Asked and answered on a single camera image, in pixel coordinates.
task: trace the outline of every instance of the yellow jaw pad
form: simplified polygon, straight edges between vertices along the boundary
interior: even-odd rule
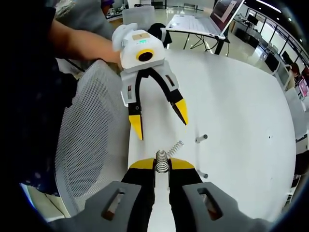
[[[185,104],[185,100],[181,99],[175,105],[177,106],[177,108],[179,109],[180,113],[182,114],[183,119],[184,119],[186,125],[188,125],[189,118],[188,118],[188,111],[187,111],[187,105]]]
[[[143,131],[141,128],[141,116],[140,115],[129,115],[129,121],[137,133],[140,140],[143,140]]]

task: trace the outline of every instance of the person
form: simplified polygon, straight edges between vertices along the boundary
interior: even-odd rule
[[[41,0],[21,1],[15,13],[18,24],[9,24],[4,38],[9,49],[2,54],[8,61],[3,85],[6,161],[15,181],[57,196],[58,136],[77,81],[59,71],[55,57],[120,63],[120,55],[111,41],[55,21],[55,9]]]
[[[290,81],[289,81],[289,83],[286,87],[286,91],[295,87],[295,80],[297,80],[298,76],[300,75],[298,64],[293,63],[291,65],[288,65],[287,68],[288,68],[289,72],[292,73],[293,77],[290,79]]]

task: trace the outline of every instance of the window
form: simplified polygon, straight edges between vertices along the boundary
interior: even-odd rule
[[[246,15],[246,18],[248,18],[249,15],[252,15],[253,17],[255,16],[255,11],[253,10],[248,10],[248,13]]]
[[[262,30],[262,27],[263,27],[263,24],[266,18],[262,16],[261,14],[257,14],[256,19],[258,19],[259,21],[257,22],[257,25],[254,26],[254,29],[256,29],[259,33],[261,33],[261,30]]]
[[[282,32],[278,27],[277,30],[275,31],[274,36],[271,39],[271,43],[278,49],[278,53],[280,53],[281,50],[283,49],[287,38],[288,35],[285,32]]]
[[[276,25],[274,25],[269,19],[266,20],[263,30],[261,31],[261,36],[267,43],[269,43],[272,34],[275,31],[275,27]]]

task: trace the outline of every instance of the camera lens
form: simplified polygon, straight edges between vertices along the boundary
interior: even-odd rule
[[[149,61],[153,57],[151,52],[145,52],[139,56],[139,61],[145,62]]]

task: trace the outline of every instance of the gray mesh chair back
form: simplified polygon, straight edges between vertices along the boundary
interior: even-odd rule
[[[63,115],[56,182],[71,216],[110,182],[121,181],[127,171],[130,123],[121,85],[104,61],[96,61],[82,76],[73,104]]]
[[[123,22],[128,25],[137,23],[138,29],[147,31],[155,21],[155,8],[153,6],[141,6],[122,11]]]

